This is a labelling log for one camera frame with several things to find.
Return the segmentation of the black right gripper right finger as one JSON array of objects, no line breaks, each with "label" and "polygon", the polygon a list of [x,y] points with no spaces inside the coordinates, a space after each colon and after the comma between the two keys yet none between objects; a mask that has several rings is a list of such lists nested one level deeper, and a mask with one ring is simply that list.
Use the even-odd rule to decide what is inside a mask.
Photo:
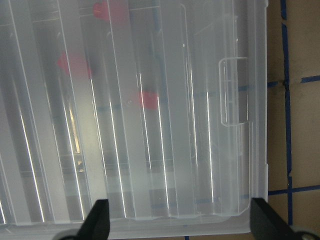
[{"label": "black right gripper right finger", "polygon": [[251,199],[250,231],[255,240],[297,240],[294,231],[264,198]]}]

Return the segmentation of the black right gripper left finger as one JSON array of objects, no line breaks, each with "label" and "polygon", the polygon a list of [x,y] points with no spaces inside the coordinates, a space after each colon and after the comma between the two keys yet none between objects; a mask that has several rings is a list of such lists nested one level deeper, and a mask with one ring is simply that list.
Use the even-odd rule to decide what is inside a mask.
[{"label": "black right gripper left finger", "polygon": [[110,234],[108,199],[98,199],[76,234],[77,240],[107,240]]}]

